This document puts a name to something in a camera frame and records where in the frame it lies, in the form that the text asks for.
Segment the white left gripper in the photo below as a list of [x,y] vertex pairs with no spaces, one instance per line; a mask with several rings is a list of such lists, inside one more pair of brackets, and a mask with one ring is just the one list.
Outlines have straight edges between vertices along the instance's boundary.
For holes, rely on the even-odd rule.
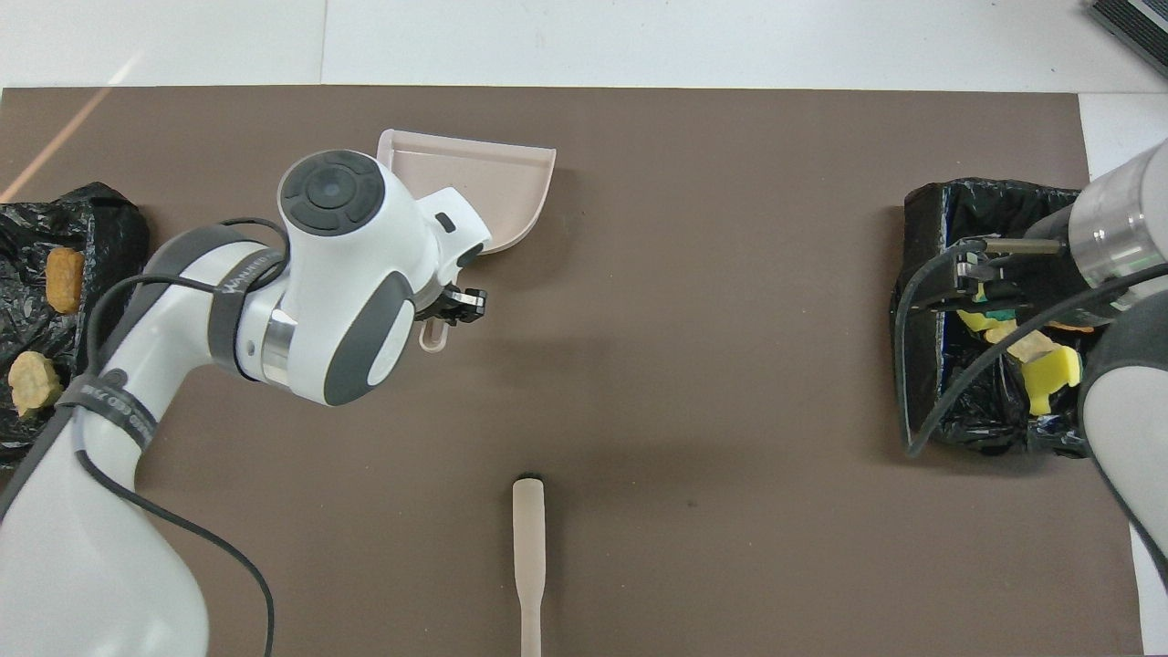
[[484,216],[453,187],[431,193],[420,200],[422,219],[433,231],[438,255],[434,257],[434,283],[442,293],[416,313],[420,323],[437,319],[449,326],[475,323],[485,314],[488,292],[482,288],[459,288],[451,284],[464,267],[491,245],[492,236]]

